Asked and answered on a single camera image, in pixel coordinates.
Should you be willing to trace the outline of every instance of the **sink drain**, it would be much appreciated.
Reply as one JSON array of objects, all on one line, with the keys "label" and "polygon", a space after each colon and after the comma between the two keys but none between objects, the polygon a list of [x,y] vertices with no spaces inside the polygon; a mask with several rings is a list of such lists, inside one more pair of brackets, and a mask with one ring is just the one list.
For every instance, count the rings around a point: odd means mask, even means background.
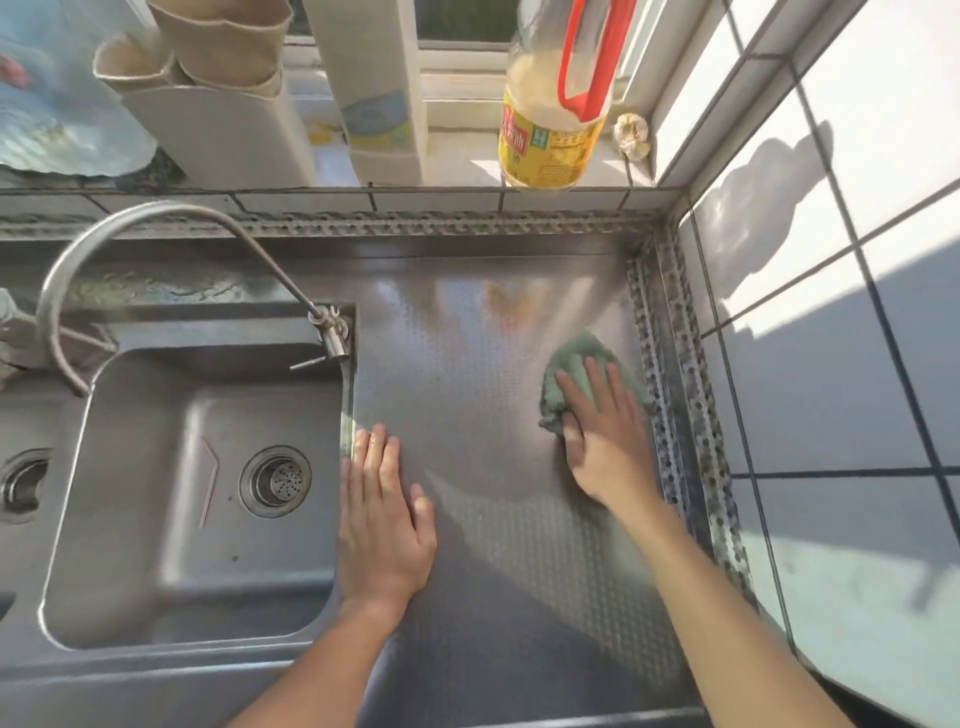
[{"label": "sink drain", "polygon": [[49,464],[49,449],[26,450],[7,461],[0,472],[0,520],[23,523],[33,519]]},{"label": "sink drain", "polygon": [[303,503],[310,490],[310,464],[293,448],[260,451],[240,476],[240,499],[255,516],[275,519]]}]

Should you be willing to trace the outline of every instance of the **green cloth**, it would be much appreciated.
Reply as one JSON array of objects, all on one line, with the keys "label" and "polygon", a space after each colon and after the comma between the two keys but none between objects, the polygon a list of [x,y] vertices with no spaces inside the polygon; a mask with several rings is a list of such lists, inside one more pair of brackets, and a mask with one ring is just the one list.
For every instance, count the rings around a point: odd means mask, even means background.
[{"label": "green cloth", "polygon": [[623,376],[624,383],[629,389],[633,390],[636,401],[640,406],[649,407],[653,404],[653,398],[640,386],[630,371],[620,365],[616,354],[601,344],[600,340],[592,333],[584,331],[557,349],[546,365],[546,372],[543,375],[543,389],[540,394],[540,426],[543,429],[548,429],[556,435],[564,434],[561,415],[569,407],[566,404],[564,393],[560,391],[560,387],[557,385],[557,372],[559,370],[564,370],[572,376],[580,391],[596,404],[596,400],[593,398],[593,390],[590,389],[587,369],[584,367],[584,358],[587,356],[596,359],[604,376],[606,376],[607,362],[614,362],[620,367],[620,374]]}]

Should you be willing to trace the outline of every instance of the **tile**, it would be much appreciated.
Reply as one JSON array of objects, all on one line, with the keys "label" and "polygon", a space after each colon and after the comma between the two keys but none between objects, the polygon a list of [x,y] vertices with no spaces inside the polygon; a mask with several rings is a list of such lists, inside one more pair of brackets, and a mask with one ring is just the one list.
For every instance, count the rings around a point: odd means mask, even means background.
[{"label": "tile", "polygon": [[731,473],[749,473],[747,453],[743,448],[743,438],[740,437],[740,426],[736,422],[736,410],[733,408],[730,381],[727,379],[727,369],[723,365],[720,340],[716,335],[708,336],[703,340],[702,345],[704,356],[707,358],[707,374],[710,378],[710,388],[713,390],[713,403],[716,405],[717,418],[720,420],[720,430],[723,433],[727,467],[730,468]]},{"label": "tile", "polygon": [[318,187],[364,187],[353,171],[349,147],[343,133],[335,133],[330,142],[313,145]]},{"label": "tile", "polygon": [[372,212],[367,192],[253,192],[237,194],[248,212]]},{"label": "tile", "polygon": [[743,61],[723,95],[703,120],[700,128],[690,137],[686,147],[674,159],[669,168],[658,169],[659,184],[686,186],[707,164],[710,154],[721,144],[733,124],[750,107],[757,90],[782,66],[781,61]]},{"label": "tile", "polygon": [[[829,144],[827,122],[818,133]],[[850,244],[796,91],[694,214],[721,322]]]},{"label": "tile", "polygon": [[883,308],[944,465],[960,465],[960,191],[864,246]]},{"label": "tile", "polygon": [[697,316],[697,327],[701,334],[714,328],[713,311],[710,309],[710,297],[707,290],[707,277],[704,275],[704,265],[697,250],[697,237],[693,228],[693,215],[687,214],[677,228],[680,238],[680,249],[684,253],[686,267],[686,281],[690,284],[690,294],[693,296],[693,311]]},{"label": "tile", "polygon": [[670,166],[740,60],[731,25],[724,13],[721,0],[710,0],[704,19],[684,52],[685,60],[696,58],[692,69],[684,78],[686,68],[681,60],[676,75],[678,81],[674,84],[682,80],[683,86],[677,90],[668,85],[654,110],[650,128],[657,139],[655,167],[658,170]]},{"label": "tile", "polygon": [[757,473],[929,465],[852,254],[723,331]]},{"label": "tile", "polygon": [[592,210],[619,209],[626,189],[570,189],[564,192],[508,189],[503,194],[503,210]]},{"label": "tile", "polygon": [[142,195],[90,195],[98,204],[104,206],[108,212],[117,212],[127,207],[149,203],[154,200],[178,200],[184,203],[194,203],[218,209],[221,212],[238,213],[240,208],[229,195],[161,195],[146,197]]},{"label": "tile", "polygon": [[[800,2],[806,5],[815,4],[813,0],[800,0]],[[760,30],[760,26],[776,5],[777,0],[731,0],[729,12],[737,32],[740,33],[740,41],[744,48],[750,47],[756,32]]]},{"label": "tile", "polygon": [[767,541],[763,537],[754,484],[750,478],[735,478],[731,482],[731,488],[733,500],[736,502],[737,516],[740,519],[740,541],[747,551],[750,580],[754,585],[756,601],[759,602],[761,614],[766,621],[774,625],[785,637],[786,623],[780,607],[780,598],[777,596],[773,562],[767,550]]},{"label": "tile", "polygon": [[871,0],[803,79],[861,235],[960,177],[960,4],[909,5]]},{"label": "tile", "polygon": [[106,217],[80,195],[0,195],[0,215],[73,215],[91,220]]},{"label": "tile", "polygon": [[716,179],[723,174],[731,159],[753,137],[756,130],[763,125],[763,122],[786,98],[786,95],[793,90],[793,87],[793,75],[790,73],[790,69],[781,67],[767,83],[767,86],[760,91],[759,96],[744,112],[743,116],[732,124],[729,133],[697,173],[696,178],[690,185],[691,199],[699,200],[710,189]]},{"label": "tile", "polygon": [[378,212],[496,212],[500,191],[421,189],[414,192],[373,192]]},{"label": "tile", "polygon": [[627,160],[614,148],[612,137],[597,139],[578,187],[629,187]]},{"label": "tile", "polygon": [[497,132],[431,132],[423,184],[428,187],[499,187]]},{"label": "tile", "polygon": [[627,162],[630,167],[630,182],[634,189],[654,186],[654,176],[650,172],[650,158]]},{"label": "tile", "polygon": [[677,202],[679,189],[631,189],[621,209],[668,209]]},{"label": "tile", "polygon": [[933,478],[760,480],[797,647],[918,725],[960,715],[960,546]]}]

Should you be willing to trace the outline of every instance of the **sink basin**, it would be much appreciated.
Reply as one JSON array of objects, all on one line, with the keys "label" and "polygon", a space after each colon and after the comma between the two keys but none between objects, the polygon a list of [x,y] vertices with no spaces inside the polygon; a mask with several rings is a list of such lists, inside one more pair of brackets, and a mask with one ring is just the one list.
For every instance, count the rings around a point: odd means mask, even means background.
[{"label": "sink basin", "polygon": [[32,521],[44,502],[43,477],[70,399],[57,378],[33,372],[0,389],[0,620],[16,598],[17,578],[43,568]]},{"label": "sink basin", "polygon": [[288,635],[333,587],[344,381],[310,344],[98,374],[42,608],[71,648]]}]

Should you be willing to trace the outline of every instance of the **stainless steel countertop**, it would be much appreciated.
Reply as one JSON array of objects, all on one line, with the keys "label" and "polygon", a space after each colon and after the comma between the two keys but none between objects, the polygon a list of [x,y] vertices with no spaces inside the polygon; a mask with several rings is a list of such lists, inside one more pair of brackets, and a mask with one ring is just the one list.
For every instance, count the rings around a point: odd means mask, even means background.
[{"label": "stainless steel countertop", "polygon": [[[357,426],[383,422],[399,436],[405,482],[420,482],[438,506],[433,574],[376,664],[358,725],[617,714],[628,715],[599,722],[705,724],[639,554],[576,491],[558,440],[537,426],[547,359],[581,329],[639,370],[617,246],[559,241],[555,250],[576,255],[543,255],[543,240],[518,237],[512,256],[357,258],[354,243],[324,243],[321,255],[279,262],[311,298],[355,303]],[[0,286],[35,289],[47,249],[34,250],[0,269]],[[155,262],[92,267],[68,304],[289,300],[255,266],[204,263],[190,246],[164,250]],[[65,432],[78,410],[76,401],[65,407]],[[17,591],[0,620],[0,726],[222,725],[323,631],[331,605],[292,638],[149,651],[56,646],[38,607],[68,449],[55,455],[37,518],[13,527],[29,537],[0,524],[0,576]]]}]

